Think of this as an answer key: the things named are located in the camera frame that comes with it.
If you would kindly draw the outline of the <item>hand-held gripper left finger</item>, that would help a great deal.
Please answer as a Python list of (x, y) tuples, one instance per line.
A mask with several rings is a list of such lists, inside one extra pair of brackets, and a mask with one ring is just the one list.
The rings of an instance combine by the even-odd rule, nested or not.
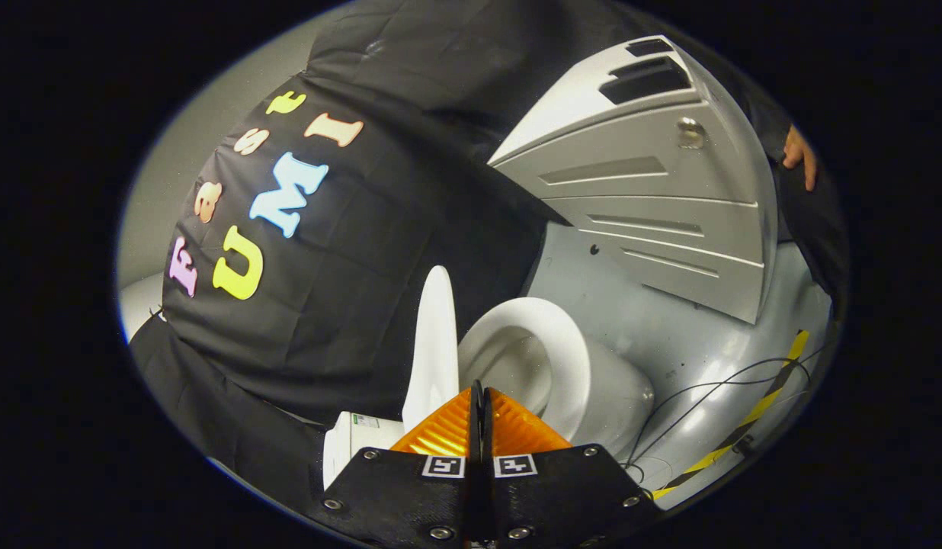
[(313, 505), (311, 517), (365, 547), (471, 548), (480, 528), (484, 389), (475, 381), (427, 417), (457, 427), (447, 455), (364, 446)]

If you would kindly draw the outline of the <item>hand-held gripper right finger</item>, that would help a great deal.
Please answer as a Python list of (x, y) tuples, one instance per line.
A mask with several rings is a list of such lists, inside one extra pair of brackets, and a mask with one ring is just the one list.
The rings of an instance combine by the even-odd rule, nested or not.
[(485, 548), (607, 548), (662, 520), (600, 444), (569, 444), (537, 415), (482, 392), (480, 542)]

